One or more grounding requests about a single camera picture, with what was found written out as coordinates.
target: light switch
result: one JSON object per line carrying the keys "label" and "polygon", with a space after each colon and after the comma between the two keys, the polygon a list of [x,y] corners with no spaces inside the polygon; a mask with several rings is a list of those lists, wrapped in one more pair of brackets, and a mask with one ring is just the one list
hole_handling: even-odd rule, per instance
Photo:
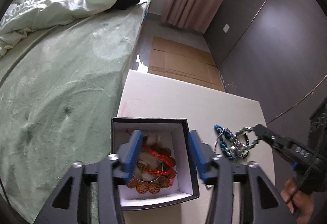
{"label": "light switch", "polygon": [[225,27],[223,28],[223,31],[225,33],[227,33],[227,31],[229,30],[230,26],[228,26],[228,24],[225,25]]}

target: finger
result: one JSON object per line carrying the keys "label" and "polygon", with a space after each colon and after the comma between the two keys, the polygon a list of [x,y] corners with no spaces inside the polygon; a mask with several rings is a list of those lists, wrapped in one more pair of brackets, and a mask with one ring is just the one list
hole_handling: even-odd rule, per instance
{"label": "finger", "polygon": [[287,203],[287,207],[289,208],[290,212],[292,214],[294,214],[294,206],[293,206],[292,201],[290,201],[290,202]]}
{"label": "finger", "polygon": [[296,191],[296,185],[295,182],[293,180],[293,178],[289,179],[286,183],[285,183],[285,188],[284,190],[289,193],[290,195],[294,194]]}
{"label": "finger", "polygon": [[287,202],[290,199],[291,195],[284,189],[281,191],[281,197],[285,202]]}
{"label": "finger", "polygon": [[313,197],[298,191],[293,197],[293,203],[300,208],[301,212],[306,215],[311,215],[313,212]]}

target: green bed sheet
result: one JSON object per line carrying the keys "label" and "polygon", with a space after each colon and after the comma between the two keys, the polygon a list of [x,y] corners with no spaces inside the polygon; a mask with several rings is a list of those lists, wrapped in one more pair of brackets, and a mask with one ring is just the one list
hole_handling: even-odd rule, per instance
{"label": "green bed sheet", "polygon": [[29,222],[75,161],[110,151],[147,3],[30,34],[0,61],[0,176]]}

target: bracelet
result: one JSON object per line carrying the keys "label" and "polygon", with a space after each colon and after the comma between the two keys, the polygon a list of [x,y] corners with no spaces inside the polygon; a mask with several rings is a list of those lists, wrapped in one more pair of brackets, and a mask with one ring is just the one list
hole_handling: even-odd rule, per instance
{"label": "bracelet", "polygon": [[[255,139],[251,144],[249,143],[249,137],[246,132],[253,131],[253,127],[244,127],[236,132],[235,135],[228,128],[224,129],[220,125],[215,125],[214,129],[217,133],[215,154],[217,154],[216,148],[219,142],[221,152],[229,160],[245,159],[249,155],[249,150],[259,143],[259,139]],[[241,136],[244,136],[246,144],[239,141],[239,137]],[[229,145],[224,141],[223,137],[229,141]]]}

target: cardboard sheet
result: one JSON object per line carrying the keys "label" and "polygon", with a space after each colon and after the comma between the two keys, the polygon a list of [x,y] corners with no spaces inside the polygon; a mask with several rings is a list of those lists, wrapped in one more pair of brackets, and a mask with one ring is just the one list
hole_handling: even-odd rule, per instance
{"label": "cardboard sheet", "polygon": [[224,91],[210,53],[153,37],[148,73]]}

